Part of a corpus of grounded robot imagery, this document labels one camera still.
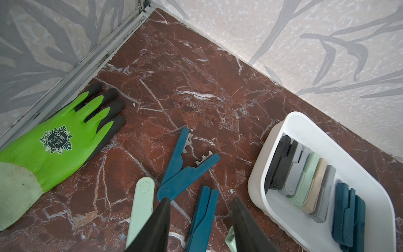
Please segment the beige pruning pliers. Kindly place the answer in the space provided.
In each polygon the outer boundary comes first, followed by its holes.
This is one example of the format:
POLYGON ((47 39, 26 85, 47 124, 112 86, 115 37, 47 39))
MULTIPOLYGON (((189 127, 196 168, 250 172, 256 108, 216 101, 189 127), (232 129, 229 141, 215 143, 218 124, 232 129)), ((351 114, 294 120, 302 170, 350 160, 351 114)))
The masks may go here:
POLYGON ((302 210, 306 214, 311 214, 316 208, 318 197, 321 190, 321 184, 324 178, 326 167, 328 162, 324 158, 320 158, 317 169, 312 179, 311 187, 306 199, 306 203, 303 205, 302 210))

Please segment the mint pruning pliers diagonal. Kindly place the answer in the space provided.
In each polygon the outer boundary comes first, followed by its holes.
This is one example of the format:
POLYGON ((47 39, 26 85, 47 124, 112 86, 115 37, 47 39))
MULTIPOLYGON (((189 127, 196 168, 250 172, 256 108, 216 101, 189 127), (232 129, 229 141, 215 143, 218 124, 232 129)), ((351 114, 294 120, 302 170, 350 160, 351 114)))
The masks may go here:
POLYGON ((319 159, 320 156, 315 152, 311 152, 308 155, 295 194, 293 196, 287 196, 287 199, 290 200, 294 206, 302 207, 305 204, 319 159))

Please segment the white rectangular storage box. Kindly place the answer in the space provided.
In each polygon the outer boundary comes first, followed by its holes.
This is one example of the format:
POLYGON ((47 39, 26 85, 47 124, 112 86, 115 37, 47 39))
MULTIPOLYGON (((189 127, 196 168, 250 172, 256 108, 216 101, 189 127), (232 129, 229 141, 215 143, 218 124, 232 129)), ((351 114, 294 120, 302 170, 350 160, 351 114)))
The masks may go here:
POLYGON ((266 173, 281 137, 310 148, 336 168, 335 182, 355 189, 366 203, 366 252, 396 251, 395 211, 386 190, 331 137, 301 112, 291 112, 269 133, 255 162, 248 181, 248 193, 261 209, 283 231, 308 252, 339 252, 340 246, 332 235, 335 193, 331 192, 329 210, 324 223, 319 224, 295 207, 277 190, 264 189, 266 173))

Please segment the black pruning pliers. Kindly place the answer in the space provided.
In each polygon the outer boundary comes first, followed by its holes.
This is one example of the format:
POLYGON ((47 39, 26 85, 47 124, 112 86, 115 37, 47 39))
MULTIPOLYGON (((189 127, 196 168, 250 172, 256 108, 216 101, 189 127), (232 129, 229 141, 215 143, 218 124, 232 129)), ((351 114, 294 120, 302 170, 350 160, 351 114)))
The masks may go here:
POLYGON ((284 135, 276 148, 275 154, 272 158, 272 161, 269 165, 269 170, 267 172, 265 182, 264 182, 264 190, 265 193, 268 192, 269 189, 275 190, 276 187, 274 186, 272 179, 275 175, 275 172, 277 170, 277 167, 279 165, 280 159, 284 156, 287 156, 289 152, 289 148, 291 146, 291 138, 288 135, 284 135))
POLYGON ((296 156, 299 153, 300 148, 297 141, 293 141, 292 144, 289 144, 288 147, 284 149, 273 178, 273 185, 275 186, 275 189, 283 189, 292 165, 296 163, 299 159, 296 156))

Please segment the grey-blue pruning pliers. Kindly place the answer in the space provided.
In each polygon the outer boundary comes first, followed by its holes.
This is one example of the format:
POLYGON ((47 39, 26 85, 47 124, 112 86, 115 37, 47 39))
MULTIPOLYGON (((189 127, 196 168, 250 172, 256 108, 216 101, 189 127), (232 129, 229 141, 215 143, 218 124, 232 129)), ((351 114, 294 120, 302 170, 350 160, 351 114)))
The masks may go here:
POLYGON ((295 194, 305 162, 310 153, 311 150, 309 148, 298 143, 297 150, 293 156, 289 173, 287 175, 283 188, 280 190, 280 194, 291 196, 295 194))

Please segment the grey pruning pliers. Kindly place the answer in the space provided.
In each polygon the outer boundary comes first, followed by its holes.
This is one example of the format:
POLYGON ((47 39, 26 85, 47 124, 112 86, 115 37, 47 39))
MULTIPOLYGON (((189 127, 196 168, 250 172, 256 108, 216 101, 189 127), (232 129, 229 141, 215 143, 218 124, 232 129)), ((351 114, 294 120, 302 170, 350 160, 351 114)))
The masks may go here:
POLYGON ((336 168, 332 165, 328 165, 326 167, 324 178, 322 180, 317 205, 314 212, 312 214, 309 214, 311 218, 317 223, 324 223, 326 220, 335 174, 336 168))

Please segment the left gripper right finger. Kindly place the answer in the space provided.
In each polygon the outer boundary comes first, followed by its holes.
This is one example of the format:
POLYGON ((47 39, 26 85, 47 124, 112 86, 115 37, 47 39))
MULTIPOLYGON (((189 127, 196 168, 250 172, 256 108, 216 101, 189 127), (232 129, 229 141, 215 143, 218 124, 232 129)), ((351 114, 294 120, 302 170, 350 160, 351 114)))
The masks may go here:
POLYGON ((239 197, 232 200, 231 208, 238 252, 277 251, 239 197))

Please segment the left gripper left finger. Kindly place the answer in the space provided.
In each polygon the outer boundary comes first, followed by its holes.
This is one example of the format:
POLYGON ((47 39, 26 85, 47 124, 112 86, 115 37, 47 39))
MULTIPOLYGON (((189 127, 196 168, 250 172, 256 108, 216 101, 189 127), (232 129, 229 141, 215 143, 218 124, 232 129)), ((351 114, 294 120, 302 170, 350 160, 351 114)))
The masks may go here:
POLYGON ((171 205, 163 198, 125 252, 166 252, 169 239, 171 205))

